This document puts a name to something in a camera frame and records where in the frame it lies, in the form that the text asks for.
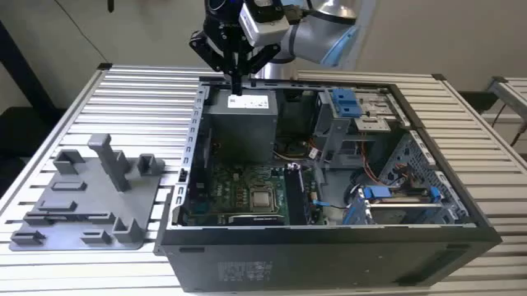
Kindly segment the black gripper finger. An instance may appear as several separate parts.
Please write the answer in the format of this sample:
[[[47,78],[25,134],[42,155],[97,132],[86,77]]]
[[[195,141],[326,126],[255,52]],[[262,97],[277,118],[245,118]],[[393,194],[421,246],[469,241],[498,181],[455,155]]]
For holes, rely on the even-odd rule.
[[[238,70],[235,52],[231,46],[229,36],[221,37],[221,51],[217,52],[210,45],[211,39],[205,31],[195,31],[189,42],[190,47],[197,52],[210,68],[217,72],[223,72],[231,78],[231,92],[238,95]]]
[[[242,80],[250,74],[257,74],[265,65],[273,60],[275,55],[281,51],[278,44],[270,44],[262,48],[262,50],[249,58],[249,53],[253,51],[253,47],[249,46],[238,52],[238,65],[237,65],[237,94],[242,95]]]

